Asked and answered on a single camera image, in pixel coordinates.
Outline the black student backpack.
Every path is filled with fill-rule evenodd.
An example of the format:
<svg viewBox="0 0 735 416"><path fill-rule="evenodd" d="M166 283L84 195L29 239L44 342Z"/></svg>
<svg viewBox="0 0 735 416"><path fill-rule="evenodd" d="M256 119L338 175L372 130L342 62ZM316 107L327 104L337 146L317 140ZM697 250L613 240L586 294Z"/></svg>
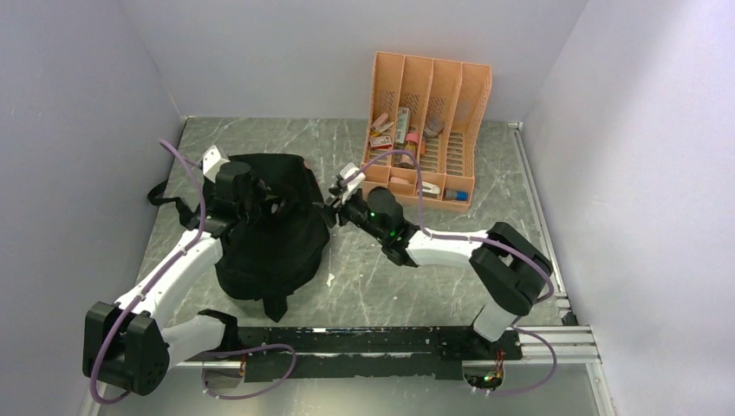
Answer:
<svg viewBox="0 0 735 416"><path fill-rule="evenodd" d="M236 300L260 300L264 313L280 322L287 299L315 277L330 231L324 201L303 157L288 153L233 155L249 164L270 188L260 219L219 238L223 256L215 264L222 290Z"/></svg>

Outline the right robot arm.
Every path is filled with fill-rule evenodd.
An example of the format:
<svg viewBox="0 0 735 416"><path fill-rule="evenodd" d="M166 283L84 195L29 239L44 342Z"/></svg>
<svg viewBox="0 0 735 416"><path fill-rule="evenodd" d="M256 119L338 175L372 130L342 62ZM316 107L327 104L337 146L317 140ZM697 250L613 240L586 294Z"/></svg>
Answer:
<svg viewBox="0 0 735 416"><path fill-rule="evenodd" d="M402 205L385 187L364 195L336 184L329 193L323 207L328 224L354 224L380 244L392 263L474 271L491 296L467 337L470 352L479 359L497 352L504 331L554 293L552 262L507 223L497 222L487 231L433 231L406 220Z"/></svg>

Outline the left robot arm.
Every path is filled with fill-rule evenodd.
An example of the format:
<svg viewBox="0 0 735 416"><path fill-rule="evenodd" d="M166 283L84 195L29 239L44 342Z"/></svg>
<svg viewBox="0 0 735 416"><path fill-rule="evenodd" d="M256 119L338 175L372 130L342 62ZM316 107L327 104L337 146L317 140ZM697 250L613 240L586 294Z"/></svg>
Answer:
<svg viewBox="0 0 735 416"><path fill-rule="evenodd" d="M237 318L224 312L206 309L166 325L193 284L223 258L231 230L253 219L267 190L244 162L205 162L204 174L214 191L201 203L194 229L133 289L113 303L97 302L85 316L82 372L100 403L106 402L100 381L124 394L148 395L183 361L199 354L226 361L239 350Z"/></svg>

